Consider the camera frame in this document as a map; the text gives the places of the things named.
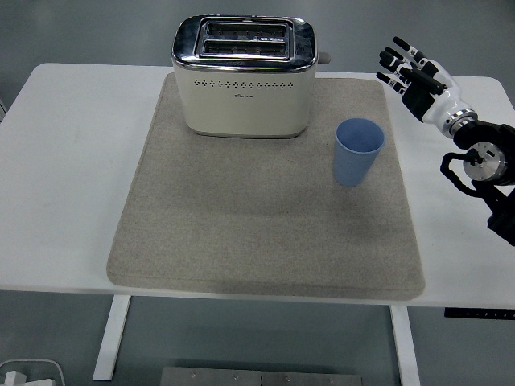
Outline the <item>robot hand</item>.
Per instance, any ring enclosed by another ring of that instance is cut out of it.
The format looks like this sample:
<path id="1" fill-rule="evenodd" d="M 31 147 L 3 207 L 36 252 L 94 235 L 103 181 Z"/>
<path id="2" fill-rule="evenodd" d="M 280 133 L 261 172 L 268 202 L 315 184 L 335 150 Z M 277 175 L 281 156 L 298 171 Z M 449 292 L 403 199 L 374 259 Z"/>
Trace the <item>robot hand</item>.
<path id="1" fill-rule="evenodd" d="M 478 119 L 476 111 L 462 99 L 460 86 L 442 65 L 422 51 L 394 37 L 396 49 L 380 52 L 385 73 L 377 78 L 393 89 L 401 102 L 420 122 L 436 126 L 447 138 Z"/>

